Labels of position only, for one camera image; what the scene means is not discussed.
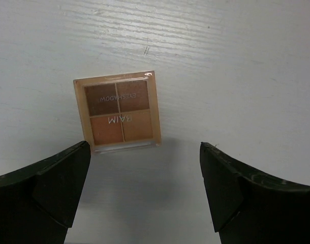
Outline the four-colour eyeshadow palette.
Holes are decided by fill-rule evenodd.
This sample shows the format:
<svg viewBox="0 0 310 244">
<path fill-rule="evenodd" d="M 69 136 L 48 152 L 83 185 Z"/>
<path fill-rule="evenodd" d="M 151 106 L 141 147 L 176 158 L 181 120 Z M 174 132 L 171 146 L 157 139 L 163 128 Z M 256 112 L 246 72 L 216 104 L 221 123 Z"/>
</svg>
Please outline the four-colour eyeshadow palette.
<svg viewBox="0 0 310 244">
<path fill-rule="evenodd" d="M 159 146 L 154 71 L 75 79 L 84 139 L 94 154 Z"/>
</svg>

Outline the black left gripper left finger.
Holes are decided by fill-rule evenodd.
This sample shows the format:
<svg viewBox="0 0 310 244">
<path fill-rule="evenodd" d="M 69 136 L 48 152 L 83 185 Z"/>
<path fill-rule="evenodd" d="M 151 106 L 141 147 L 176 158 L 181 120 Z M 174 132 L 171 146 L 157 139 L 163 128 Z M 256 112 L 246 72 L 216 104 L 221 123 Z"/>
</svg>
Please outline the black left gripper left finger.
<svg viewBox="0 0 310 244">
<path fill-rule="evenodd" d="M 0 243 L 64 243 L 91 159 L 81 141 L 0 176 Z"/>
</svg>

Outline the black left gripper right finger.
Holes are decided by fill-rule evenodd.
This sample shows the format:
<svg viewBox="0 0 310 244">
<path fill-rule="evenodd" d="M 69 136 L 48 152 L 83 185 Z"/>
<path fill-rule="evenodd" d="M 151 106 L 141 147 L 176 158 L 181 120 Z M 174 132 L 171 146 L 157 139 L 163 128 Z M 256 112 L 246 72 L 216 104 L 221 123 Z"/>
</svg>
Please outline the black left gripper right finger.
<svg viewBox="0 0 310 244">
<path fill-rule="evenodd" d="M 221 243 L 310 243 L 310 186 L 275 177 L 200 145 L 200 166 Z"/>
</svg>

